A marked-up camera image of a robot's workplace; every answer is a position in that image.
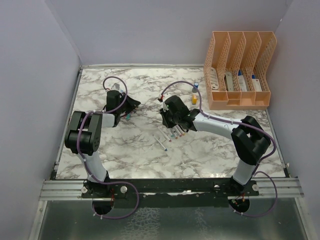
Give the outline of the teal capped marker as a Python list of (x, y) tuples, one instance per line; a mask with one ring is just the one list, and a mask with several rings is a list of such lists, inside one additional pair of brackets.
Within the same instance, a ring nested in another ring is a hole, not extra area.
[(168, 130), (169, 130), (169, 133), (171, 134), (171, 137), (175, 138), (175, 134), (173, 130), (171, 128), (168, 128)]

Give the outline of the blue capped marker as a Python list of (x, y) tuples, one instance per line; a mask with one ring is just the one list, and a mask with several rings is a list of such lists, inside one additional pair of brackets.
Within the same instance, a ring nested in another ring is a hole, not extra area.
[(163, 148), (165, 152), (168, 151), (168, 149), (164, 146), (164, 144), (155, 135), (152, 135), (152, 136), (157, 141), (157, 143)]

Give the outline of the purple capped marker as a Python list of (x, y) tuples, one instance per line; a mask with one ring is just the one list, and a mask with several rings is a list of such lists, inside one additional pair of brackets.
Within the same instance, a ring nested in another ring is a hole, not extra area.
[(161, 132), (161, 134), (165, 137), (167, 141), (172, 142), (169, 136), (160, 127), (158, 127), (158, 130)]

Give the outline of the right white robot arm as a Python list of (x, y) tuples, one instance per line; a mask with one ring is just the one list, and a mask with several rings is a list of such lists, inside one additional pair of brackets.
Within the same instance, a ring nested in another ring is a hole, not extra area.
[(232, 140), (239, 162), (229, 189), (236, 196), (247, 191), (247, 183), (272, 142), (272, 137), (254, 117), (247, 115), (243, 119), (232, 119), (210, 115), (197, 108), (188, 109), (176, 95), (163, 102), (159, 113), (162, 124), (168, 129), (181, 127), (187, 132), (207, 132)]

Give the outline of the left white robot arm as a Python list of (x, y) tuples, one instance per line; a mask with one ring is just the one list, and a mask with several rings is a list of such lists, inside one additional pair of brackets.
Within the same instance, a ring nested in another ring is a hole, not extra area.
[(81, 160), (87, 180), (94, 183), (93, 191), (101, 198), (106, 197), (111, 190), (109, 173), (103, 167), (98, 153), (102, 128), (116, 127), (121, 117), (126, 117), (140, 105), (140, 101), (124, 92), (109, 90), (101, 112), (87, 114), (84, 111), (74, 111), (71, 116), (64, 145)]

